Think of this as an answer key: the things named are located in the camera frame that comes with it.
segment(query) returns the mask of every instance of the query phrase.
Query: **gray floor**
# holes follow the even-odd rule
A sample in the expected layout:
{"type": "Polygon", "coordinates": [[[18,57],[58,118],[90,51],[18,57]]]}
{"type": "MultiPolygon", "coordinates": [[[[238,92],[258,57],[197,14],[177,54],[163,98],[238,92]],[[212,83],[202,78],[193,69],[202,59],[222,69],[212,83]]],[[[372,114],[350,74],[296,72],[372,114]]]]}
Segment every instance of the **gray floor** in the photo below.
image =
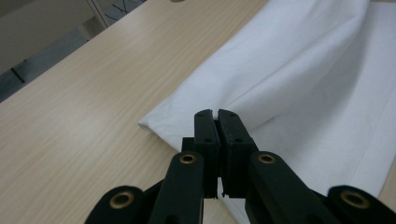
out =
{"type": "MultiPolygon", "coordinates": [[[[105,9],[108,21],[114,23],[121,19],[127,12],[140,6],[140,0],[121,0],[115,6],[105,9]]],[[[67,55],[84,45],[87,41],[78,29],[63,36],[61,39],[43,49],[33,57],[16,65],[14,68],[25,80],[21,81],[11,72],[7,71],[0,75],[0,103],[9,96],[29,85],[31,81],[50,69],[67,55]]]]}

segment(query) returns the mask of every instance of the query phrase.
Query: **fabric fold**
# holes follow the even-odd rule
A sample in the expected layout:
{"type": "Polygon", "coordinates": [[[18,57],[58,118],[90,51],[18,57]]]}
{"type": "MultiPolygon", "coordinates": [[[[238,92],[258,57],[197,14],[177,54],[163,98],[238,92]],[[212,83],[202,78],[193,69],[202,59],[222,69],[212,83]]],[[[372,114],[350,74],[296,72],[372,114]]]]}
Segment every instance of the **fabric fold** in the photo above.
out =
{"type": "MultiPolygon", "coordinates": [[[[309,188],[378,195],[396,155],[395,11],[361,0],[270,1],[139,125],[181,150],[196,112],[231,110],[309,188]]],[[[223,200],[248,222],[243,201],[223,200]]]]}

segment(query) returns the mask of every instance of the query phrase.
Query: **light wood tabletop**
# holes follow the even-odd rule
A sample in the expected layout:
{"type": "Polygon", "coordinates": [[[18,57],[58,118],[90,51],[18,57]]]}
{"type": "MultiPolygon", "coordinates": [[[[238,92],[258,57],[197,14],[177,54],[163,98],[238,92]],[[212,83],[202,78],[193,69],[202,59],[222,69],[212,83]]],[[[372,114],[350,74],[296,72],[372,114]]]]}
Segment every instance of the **light wood tabletop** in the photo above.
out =
{"type": "MultiPolygon", "coordinates": [[[[83,223],[110,189],[163,179],[177,152],[137,122],[264,5],[147,1],[0,104],[0,223],[83,223]]],[[[204,223],[235,221],[205,200],[204,223]]]]}

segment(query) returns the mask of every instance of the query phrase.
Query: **white towel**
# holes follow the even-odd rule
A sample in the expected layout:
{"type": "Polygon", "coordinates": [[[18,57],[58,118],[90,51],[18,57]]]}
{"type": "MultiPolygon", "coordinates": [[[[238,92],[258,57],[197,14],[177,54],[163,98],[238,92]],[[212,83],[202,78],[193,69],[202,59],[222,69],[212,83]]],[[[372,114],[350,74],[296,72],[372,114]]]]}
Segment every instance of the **white towel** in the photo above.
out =
{"type": "Polygon", "coordinates": [[[395,24],[396,4],[270,1],[139,123],[180,150],[196,112],[231,110],[309,188],[378,195],[396,154],[395,24]]]}

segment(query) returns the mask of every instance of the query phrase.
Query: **metal grommet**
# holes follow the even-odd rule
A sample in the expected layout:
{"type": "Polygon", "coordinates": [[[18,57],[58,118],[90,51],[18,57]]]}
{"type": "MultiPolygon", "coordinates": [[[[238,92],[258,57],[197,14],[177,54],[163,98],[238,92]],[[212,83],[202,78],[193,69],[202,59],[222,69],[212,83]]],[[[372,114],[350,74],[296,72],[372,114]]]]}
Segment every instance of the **metal grommet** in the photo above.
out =
{"type": "Polygon", "coordinates": [[[369,201],[364,196],[362,196],[358,192],[351,191],[348,189],[343,190],[341,192],[341,199],[345,203],[347,203],[353,207],[359,208],[359,209],[366,209],[366,208],[370,207],[369,201]]]}
{"type": "Polygon", "coordinates": [[[271,156],[270,154],[261,154],[259,155],[259,161],[267,164],[275,163],[275,157],[271,156]]]}
{"type": "Polygon", "coordinates": [[[129,204],[131,204],[134,201],[134,195],[132,194],[131,191],[123,191],[120,193],[117,193],[110,199],[110,206],[114,209],[121,209],[129,204]]]}
{"type": "Polygon", "coordinates": [[[194,155],[191,154],[186,154],[180,157],[180,162],[184,164],[191,164],[196,161],[196,158],[194,155]]]}

